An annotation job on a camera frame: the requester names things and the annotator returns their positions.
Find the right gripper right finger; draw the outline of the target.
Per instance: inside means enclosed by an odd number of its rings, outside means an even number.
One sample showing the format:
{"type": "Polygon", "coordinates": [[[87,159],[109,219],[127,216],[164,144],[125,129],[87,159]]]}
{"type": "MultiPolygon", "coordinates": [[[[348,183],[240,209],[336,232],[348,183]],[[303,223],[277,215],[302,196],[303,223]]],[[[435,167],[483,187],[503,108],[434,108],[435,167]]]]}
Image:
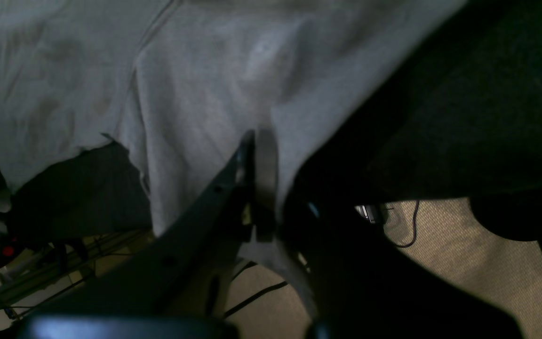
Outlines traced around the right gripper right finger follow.
{"type": "Polygon", "coordinates": [[[310,268],[308,339],[522,338],[511,315],[425,270],[346,202],[291,193],[284,223],[310,268]]]}

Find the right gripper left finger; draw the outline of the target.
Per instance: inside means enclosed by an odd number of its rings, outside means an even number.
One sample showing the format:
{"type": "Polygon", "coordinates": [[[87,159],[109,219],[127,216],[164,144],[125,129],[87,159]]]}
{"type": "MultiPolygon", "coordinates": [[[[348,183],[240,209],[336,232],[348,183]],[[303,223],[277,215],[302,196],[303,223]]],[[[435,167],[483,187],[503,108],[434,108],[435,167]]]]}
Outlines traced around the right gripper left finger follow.
{"type": "Polygon", "coordinates": [[[50,303],[32,321],[195,316],[223,318],[237,253],[251,228],[255,133],[248,131],[223,170],[154,243],[95,283],[50,303]]]}

